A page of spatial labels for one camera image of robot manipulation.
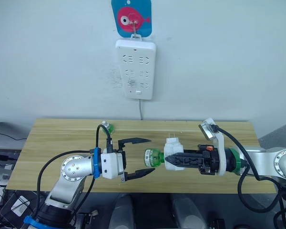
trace power strip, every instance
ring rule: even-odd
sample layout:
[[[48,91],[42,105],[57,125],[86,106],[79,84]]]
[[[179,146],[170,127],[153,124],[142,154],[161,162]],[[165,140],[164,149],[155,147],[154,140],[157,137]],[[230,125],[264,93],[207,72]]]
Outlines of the power strip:
[[[156,45],[152,42],[121,39],[116,42],[115,48],[125,96],[152,99]]]

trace pink fish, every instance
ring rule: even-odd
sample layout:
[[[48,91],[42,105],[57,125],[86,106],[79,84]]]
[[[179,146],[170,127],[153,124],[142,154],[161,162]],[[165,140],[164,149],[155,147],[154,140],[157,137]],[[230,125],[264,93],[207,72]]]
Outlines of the pink fish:
[[[144,19],[142,15],[132,7],[120,8],[118,12],[118,22],[122,30],[125,32],[133,32],[133,23],[135,22],[136,31],[139,30],[143,22],[150,23],[151,19],[147,17]]]

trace white wall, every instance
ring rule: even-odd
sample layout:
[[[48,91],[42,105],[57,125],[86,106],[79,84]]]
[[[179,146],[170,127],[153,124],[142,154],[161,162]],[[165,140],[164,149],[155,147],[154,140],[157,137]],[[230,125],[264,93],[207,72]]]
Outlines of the white wall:
[[[286,124],[286,0],[153,0],[155,91],[145,119]],[[0,0],[0,122],[138,119],[123,96],[109,0]]]

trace plastic bottle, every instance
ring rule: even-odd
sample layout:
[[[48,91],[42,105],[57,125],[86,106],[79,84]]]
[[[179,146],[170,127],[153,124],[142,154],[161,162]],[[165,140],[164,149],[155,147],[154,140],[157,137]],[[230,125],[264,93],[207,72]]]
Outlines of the plastic bottle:
[[[161,153],[159,149],[146,149],[144,161],[147,167],[158,167],[164,163],[164,153]]]
[[[114,126],[106,121],[102,121],[102,125],[106,127],[110,134],[114,133]]]

